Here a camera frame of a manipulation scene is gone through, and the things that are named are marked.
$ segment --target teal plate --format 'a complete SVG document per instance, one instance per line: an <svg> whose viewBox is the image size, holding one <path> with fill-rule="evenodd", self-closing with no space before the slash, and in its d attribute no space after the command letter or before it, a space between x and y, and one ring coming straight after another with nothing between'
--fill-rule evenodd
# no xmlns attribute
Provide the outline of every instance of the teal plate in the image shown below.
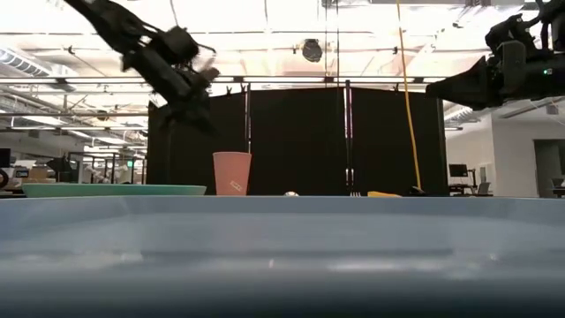
<svg viewBox="0 0 565 318"><path fill-rule="evenodd" d="M203 185L23 184L28 198L123 195L204 195Z"/></svg>

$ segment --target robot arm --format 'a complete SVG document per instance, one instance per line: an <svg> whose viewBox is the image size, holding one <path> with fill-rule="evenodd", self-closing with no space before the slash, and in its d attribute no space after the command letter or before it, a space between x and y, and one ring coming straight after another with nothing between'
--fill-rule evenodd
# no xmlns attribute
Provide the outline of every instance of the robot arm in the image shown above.
<svg viewBox="0 0 565 318"><path fill-rule="evenodd" d="M169 108L167 123L176 120L196 125L205 133L214 131L208 120L206 88L220 73L212 67L202 72L191 68L200 45L190 34L179 26L163 32L110 0L65 2L84 16L113 50L123 55L122 71L135 69L168 102L163 106Z"/></svg>
<svg viewBox="0 0 565 318"><path fill-rule="evenodd" d="M498 107L506 101L565 95L565 0L536 1L539 15L530 21L517 14L496 26L485 41L492 51L469 71L430 84L426 94L474 110ZM541 49L530 27L542 23ZM548 26L553 49L549 49Z"/></svg>

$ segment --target black partition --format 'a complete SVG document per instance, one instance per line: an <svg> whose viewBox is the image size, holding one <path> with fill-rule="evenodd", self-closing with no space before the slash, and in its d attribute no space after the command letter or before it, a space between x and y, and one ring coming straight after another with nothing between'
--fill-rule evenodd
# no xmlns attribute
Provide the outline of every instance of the black partition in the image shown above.
<svg viewBox="0 0 565 318"><path fill-rule="evenodd" d="M346 195L343 90L253 91L250 194Z"/></svg>
<svg viewBox="0 0 565 318"><path fill-rule="evenodd" d="M448 195L443 108L410 93L422 188ZM404 92L352 88L354 191L406 194L417 184Z"/></svg>
<svg viewBox="0 0 565 318"><path fill-rule="evenodd" d="M215 194L214 161L218 151L245 152L245 95L211 98L210 120L217 129L208 136L185 125L160 129L164 111L149 107L147 183L207 186Z"/></svg>

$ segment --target pink cup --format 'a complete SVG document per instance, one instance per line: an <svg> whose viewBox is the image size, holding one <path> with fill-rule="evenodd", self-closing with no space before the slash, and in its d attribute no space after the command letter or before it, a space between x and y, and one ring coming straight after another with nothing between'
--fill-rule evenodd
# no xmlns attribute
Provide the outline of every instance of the pink cup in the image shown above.
<svg viewBox="0 0 565 318"><path fill-rule="evenodd" d="M216 195L247 195L251 154L214 153Z"/></svg>

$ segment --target label on cup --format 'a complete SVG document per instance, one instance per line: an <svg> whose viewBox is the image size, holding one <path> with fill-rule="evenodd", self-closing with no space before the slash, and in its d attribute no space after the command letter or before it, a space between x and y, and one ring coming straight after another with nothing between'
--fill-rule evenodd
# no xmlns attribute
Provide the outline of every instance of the label on cup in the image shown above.
<svg viewBox="0 0 565 318"><path fill-rule="evenodd" d="M239 185L236 181L231 181L230 182L230 186L232 186L234 189L236 189L238 192L241 192L243 190L243 188L241 187L241 185Z"/></svg>

